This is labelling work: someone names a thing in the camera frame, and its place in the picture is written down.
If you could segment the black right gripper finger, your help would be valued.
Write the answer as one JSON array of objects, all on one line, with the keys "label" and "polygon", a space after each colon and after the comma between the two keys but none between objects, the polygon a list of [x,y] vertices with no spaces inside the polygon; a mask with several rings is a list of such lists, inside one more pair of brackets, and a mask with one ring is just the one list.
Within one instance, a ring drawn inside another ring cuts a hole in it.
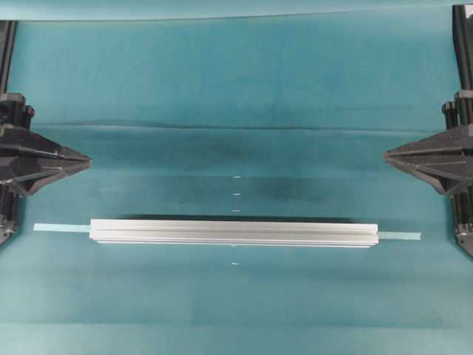
[{"label": "black right gripper finger", "polygon": [[472,159],[386,159],[386,162],[452,196],[472,186]]},{"label": "black right gripper finger", "polygon": [[390,163],[471,163],[472,125],[460,125],[388,150]]}]

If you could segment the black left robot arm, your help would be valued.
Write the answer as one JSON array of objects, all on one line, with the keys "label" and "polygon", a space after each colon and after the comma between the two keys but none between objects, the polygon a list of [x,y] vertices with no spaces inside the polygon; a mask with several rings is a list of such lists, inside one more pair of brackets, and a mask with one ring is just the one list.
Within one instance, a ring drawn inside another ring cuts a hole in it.
[{"label": "black left robot arm", "polygon": [[16,21],[1,22],[1,244],[18,229],[18,203],[44,186],[90,167],[92,160],[30,130],[35,110],[7,91]]}]

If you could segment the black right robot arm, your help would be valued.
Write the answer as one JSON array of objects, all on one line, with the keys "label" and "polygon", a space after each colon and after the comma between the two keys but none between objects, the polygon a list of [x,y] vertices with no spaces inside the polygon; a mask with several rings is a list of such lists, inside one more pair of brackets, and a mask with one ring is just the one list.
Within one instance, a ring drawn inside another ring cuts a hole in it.
[{"label": "black right robot arm", "polygon": [[384,154],[390,166],[428,183],[452,202],[457,245],[472,255],[472,6],[452,7],[460,90],[441,111],[446,130]]}]

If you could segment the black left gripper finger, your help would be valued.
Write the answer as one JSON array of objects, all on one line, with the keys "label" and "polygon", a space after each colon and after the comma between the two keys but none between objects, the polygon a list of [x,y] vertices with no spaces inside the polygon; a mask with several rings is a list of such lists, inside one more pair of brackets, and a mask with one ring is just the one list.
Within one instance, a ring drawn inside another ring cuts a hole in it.
[{"label": "black left gripper finger", "polygon": [[92,159],[67,146],[51,141],[42,135],[21,127],[1,126],[1,151],[20,156],[51,158],[80,162],[91,162]]},{"label": "black left gripper finger", "polygon": [[91,166],[80,160],[2,160],[1,192],[34,195],[44,186],[67,178]]}]

